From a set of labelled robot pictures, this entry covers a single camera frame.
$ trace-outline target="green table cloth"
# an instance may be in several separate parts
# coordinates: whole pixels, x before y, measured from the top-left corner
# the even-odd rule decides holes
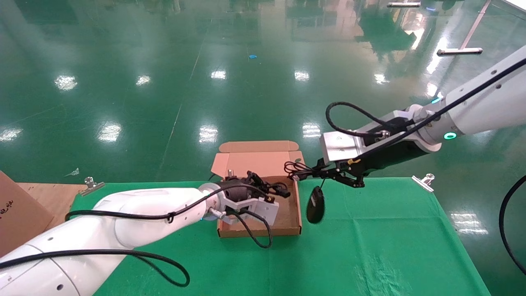
[[[92,209],[119,191],[202,183],[108,183],[78,195],[72,210]],[[489,295],[437,199],[411,178],[369,178],[363,189],[327,180],[324,219],[310,224],[305,206],[320,183],[299,183],[300,236],[275,237],[264,250],[250,238],[220,239],[216,223],[203,220],[138,249],[181,263],[190,273],[188,287],[169,284],[128,256],[96,295]],[[178,270],[157,263],[184,281]]]

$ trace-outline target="green epoxy floor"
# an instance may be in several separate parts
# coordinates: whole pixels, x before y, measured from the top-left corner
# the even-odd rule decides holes
[[[485,0],[387,2],[2,0],[0,169],[19,182],[205,180],[221,143],[249,140],[296,141],[313,165],[330,102],[377,116],[427,104],[526,40],[524,15],[496,0],[469,43],[482,55],[437,57]],[[368,122],[334,114],[349,128]],[[490,292],[523,295],[497,220],[526,173],[525,141],[523,127],[465,136],[371,176],[435,174]],[[506,223],[526,262],[524,193]]]

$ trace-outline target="robotic arm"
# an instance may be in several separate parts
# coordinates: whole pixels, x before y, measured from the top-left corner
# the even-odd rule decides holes
[[[228,216],[233,212],[240,212],[236,216],[242,219],[264,217],[272,225],[279,204],[268,193],[290,195],[283,184],[269,184],[252,172],[248,172],[247,178],[230,175],[224,182],[205,183],[198,189],[163,188],[110,194],[92,211],[71,212],[85,215],[42,233],[1,258],[0,294],[92,295],[117,268],[124,254],[57,256],[8,268],[2,264],[9,265],[10,260],[29,255],[64,250],[132,250],[201,219],[236,223],[238,219]],[[164,219],[122,219],[108,213]]]
[[[526,46],[445,98],[426,106],[414,104],[381,117],[386,124],[373,121],[347,133],[324,133],[320,138],[323,158],[311,173],[297,175],[300,179],[307,175],[330,178],[359,188],[365,185],[363,177],[371,172],[437,152],[447,140],[522,125],[526,123],[525,65]],[[338,103],[327,109],[329,123],[329,112],[335,105]],[[333,163],[335,168],[327,169]]]

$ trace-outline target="black computer mouse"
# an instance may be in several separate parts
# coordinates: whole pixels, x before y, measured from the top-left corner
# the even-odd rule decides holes
[[[316,224],[321,221],[325,214],[325,197],[320,186],[314,187],[307,203],[307,220]]]

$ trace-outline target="open cardboard box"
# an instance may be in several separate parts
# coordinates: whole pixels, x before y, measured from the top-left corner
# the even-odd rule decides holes
[[[247,171],[258,174],[269,183],[283,182],[287,185],[290,197],[273,195],[279,203],[278,215],[270,228],[273,236],[300,235],[301,213],[299,206],[298,183],[287,178],[283,170],[287,161],[303,162],[303,155],[297,143],[292,141],[254,141],[227,142],[219,147],[211,171],[221,177],[232,170],[238,177],[246,177]],[[247,219],[248,227],[255,236],[267,236],[263,223]],[[221,238],[249,236],[241,223],[229,225],[219,220],[217,233]]]
[[[0,171],[0,257],[41,234],[53,215]]]

